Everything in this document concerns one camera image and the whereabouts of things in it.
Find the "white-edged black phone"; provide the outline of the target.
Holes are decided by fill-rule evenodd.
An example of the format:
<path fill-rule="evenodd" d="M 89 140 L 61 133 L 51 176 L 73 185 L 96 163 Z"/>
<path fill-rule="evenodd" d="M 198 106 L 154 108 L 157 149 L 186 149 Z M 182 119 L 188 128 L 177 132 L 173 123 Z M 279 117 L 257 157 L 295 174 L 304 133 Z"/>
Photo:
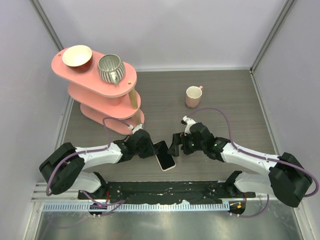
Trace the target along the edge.
<path fill-rule="evenodd" d="M 157 150 L 155 157 L 163 172 L 176 167 L 176 162 L 173 156 L 168 153 L 169 148 L 164 140 L 154 143 L 153 146 Z"/>

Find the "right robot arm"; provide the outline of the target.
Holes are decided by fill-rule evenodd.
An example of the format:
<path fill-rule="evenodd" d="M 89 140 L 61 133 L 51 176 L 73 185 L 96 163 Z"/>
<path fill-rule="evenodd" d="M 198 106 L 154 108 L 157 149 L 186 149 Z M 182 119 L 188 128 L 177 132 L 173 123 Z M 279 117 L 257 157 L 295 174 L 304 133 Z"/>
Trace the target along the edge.
<path fill-rule="evenodd" d="M 226 193 L 233 198 L 242 193 L 255 192 L 275 196 L 283 204 L 296 208 L 312 185 L 311 176 L 290 153 L 281 156 L 265 154 L 236 145 L 224 137 L 214 136 L 201 122 L 191 122 L 183 132 L 172 135 L 168 153 L 174 157 L 179 151 L 190 155 L 203 152 L 209 159 L 235 164 L 253 171 L 235 171 L 226 184 Z"/>

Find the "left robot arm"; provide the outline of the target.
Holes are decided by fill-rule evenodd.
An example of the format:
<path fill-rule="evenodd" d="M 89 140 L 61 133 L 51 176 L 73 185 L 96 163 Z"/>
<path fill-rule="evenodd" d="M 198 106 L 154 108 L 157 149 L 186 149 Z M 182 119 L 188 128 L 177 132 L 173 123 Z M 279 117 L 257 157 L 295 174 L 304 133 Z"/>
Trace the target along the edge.
<path fill-rule="evenodd" d="M 158 154 L 150 134 L 139 129 L 124 139 L 95 147 L 75 147 L 62 144 L 40 166 L 47 183 L 46 195 L 60 195 L 69 189 L 85 191 L 100 200 L 107 192 L 105 180 L 98 173 L 85 169 L 130 161 L 134 156 L 145 159 Z"/>

